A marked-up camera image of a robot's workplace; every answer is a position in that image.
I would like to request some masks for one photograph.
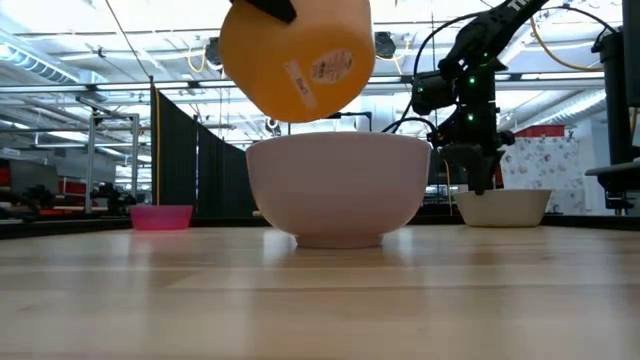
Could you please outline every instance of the small pink bowl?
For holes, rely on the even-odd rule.
[[[131,221],[139,231],[185,230],[189,228],[192,214],[191,205],[141,205],[131,208]]]

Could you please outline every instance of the pink bowl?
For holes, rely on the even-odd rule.
[[[261,214],[301,247],[379,246],[415,216],[430,146],[377,133],[315,133],[261,141],[247,151]]]
[[[131,221],[139,231],[185,230],[192,213],[191,205],[141,205],[131,208]]]

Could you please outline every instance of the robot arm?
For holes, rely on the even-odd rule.
[[[482,195],[493,188],[492,178],[504,152],[512,145],[510,132],[497,133],[495,73],[507,67],[497,60],[516,31],[549,0],[507,0],[479,15],[460,30],[439,71],[414,78],[412,103],[419,115],[456,105],[428,140],[441,147],[449,161],[467,170],[470,189]]]

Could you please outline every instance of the beige bowl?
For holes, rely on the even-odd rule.
[[[491,190],[455,194],[464,222],[475,227],[535,227],[544,217],[551,190]]]
[[[274,227],[301,247],[379,246],[424,197],[430,146],[377,133],[315,133],[247,150],[251,190]]]

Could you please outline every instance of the desk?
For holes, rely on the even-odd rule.
[[[0,242],[0,359],[637,360],[637,232],[272,229]]]

